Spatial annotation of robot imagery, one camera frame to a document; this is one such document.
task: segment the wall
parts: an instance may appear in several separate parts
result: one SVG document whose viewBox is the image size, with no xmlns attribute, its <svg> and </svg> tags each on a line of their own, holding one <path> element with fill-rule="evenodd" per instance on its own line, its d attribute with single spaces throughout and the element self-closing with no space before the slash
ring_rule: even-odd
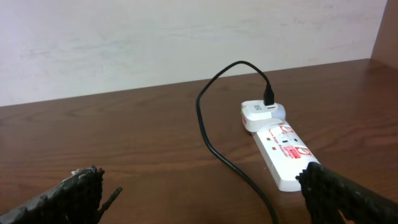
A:
<svg viewBox="0 0 398 224">
<path fill-rule="evenodd" d="M 0 106 L 369 58 L 385 3 L 0 0 Z"/>
<path fill-rule="evenodd" d="M 398 0 L 388 0 L 372 58 L 398 68 Z"/>
</svg>

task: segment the white power strip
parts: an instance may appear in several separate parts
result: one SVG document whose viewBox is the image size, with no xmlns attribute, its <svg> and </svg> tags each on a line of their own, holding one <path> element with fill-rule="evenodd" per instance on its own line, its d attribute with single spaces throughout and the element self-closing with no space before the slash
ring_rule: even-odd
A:
<svg viewBox="0 0 398 224">
<path fill-rule="evenodd" d="M 295 177 L 307 168 L 309 162 L 319 162 L 292 127 L 285 121 L 252 135 L 279 190 L 301 190 Z"/>
<path fill-rule="evenodd" d="M 286 122 L 285 108 L 251 100 L 243 102 L 241 109 L 243 125 L 252 133 L 279 190 L 301 190 L 295 177 L 309 162 L 319 162 Z"/>
</svg>

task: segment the charging cable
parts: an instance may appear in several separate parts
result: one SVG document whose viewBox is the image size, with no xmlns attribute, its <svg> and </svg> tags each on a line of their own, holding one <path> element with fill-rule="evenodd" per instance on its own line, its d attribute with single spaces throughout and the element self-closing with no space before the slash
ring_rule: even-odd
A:
<svg viewBox="0 0 398 224">
<path fill-rule="evenodd" d="M 201 135 L 203 137 L 203 140 L 207 146 L 207 148 L 210 150 L 211 153 L 213 153 L 213 155 L 215 155 L 217 157 L 217 159 L 219 159 L 221 162 L 223 162 L 225 165 L 227 165 L 229 168 L 231 168 L 232 170 L 234 170 L 237 174 L 239 174 L 252 188 L 253 190 L 260 196 L 260 198 L 262 199 L 262 201 L 267 205 L 268 211 L 271 215 L 272 218 L 272 223 L 273 224 L 278 224 L 278 217 L 276 215 L 275 209 L 272 206 L 271 202 L 269 201 L 269 199 L 266 197 L 266 195 L 262 192 L 262 190 L 256 185 L 256 183 L 254 183 L 253 180 L 250 179 L 250 177 L 248 177 L 243 171 L 241 171 L 241 169 L 239 169 L 236 165 L 234 165 L 231 161 L 227 160 L 227 158 L 225 158 L 223 155 L 221 155 L 210 143 L 209 138 L 207 137 L 206 134 L 206 129 L 205 129 L 205 125 L 203 124 L 203 118 L 201 115 L 201 111 L 200 111 L 200 98 L 201 96 L 206 92 L 206 90 L 209 88 L 209 86 L 220 76 L 222 75 L 224 72 L 226 72 L 227 70 L 229 70 L 230 68 L 232 68 L 235 65 L 239 65 L 239 64 L 245 64 L 253 69 L 255 69 L 255 71 L 257 73 L 259 73 L 267 82 L 267 86 L 266 86 L 266 90 L 264 92 L 264 104 L 266 106 L 268 105 L 273 105 L 274 104 L 274 92 L 271 89 L 271 84 L 269 83 L 268 78 L 266 77 L 266 75 L 260 71 L 258 68 L 256 68 L 254 65 L 252 65 L 249 62 L 245 62 L 245 61 L 238 61 L 238 62 L 234 62 L 231 65 L 228 65 L 226 68 L 222 69 L 222 71 L 220 71 L 219 73 L 217 73 L 208 83 L 207 85 L 202 89 L 202 91 L 199 93 L 198 97 L 197 97 L 197 101 L 196 101 L 196 107 L 197 107 L 197 115 L 198 115 L 198 121 L 199 121 L 199 128 L 200 128 L 200 132 Z"/>
</svg>

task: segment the brown wooden surface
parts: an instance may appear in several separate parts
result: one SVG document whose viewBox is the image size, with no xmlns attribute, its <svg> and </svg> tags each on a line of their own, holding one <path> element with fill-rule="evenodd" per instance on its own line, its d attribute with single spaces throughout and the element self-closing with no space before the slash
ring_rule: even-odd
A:
<svg viewBox="0 0 398 224">
<path fill-rule="evenodd" d="M 324 166 L 398 201 L 398 70 L 357 60 L 267 74 Z M 95 164 L 106 170 L 104 197 L 124 189 L 102 223 L 270 223 L 256 193 L 202 141 L 195 98 L 206 82 L 0 108 L 0 213 Z M 278 191 L 241 124 L 241 102 L 260 99 L 264 86 L 259 75 L 217 80 L 202 101 L 208 135 L 281 223 L 310 223 L 301 193 Z"/>
<path fill-rule="evenodd" d="M 398 0 L 388 0 L 374 43 L 372 58 L 398 68 Z"/>
</svg>

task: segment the label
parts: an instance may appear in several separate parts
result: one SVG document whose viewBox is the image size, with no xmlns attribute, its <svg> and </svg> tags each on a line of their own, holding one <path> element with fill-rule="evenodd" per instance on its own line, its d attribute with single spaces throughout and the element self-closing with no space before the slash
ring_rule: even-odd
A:
<svg viewBox="0 0 398 224">
<path fill-rule="evenodd" d="M 281 130 L 283 131 L 283 132 L 286 132 L 286 133 L 293 133 L 294 131 L 293 131 L 293 128 L 291 128 L 291 127 L 289 127 L 289 126 L 280 126 L 280 128 L 281 128 Z"/>
</svg>

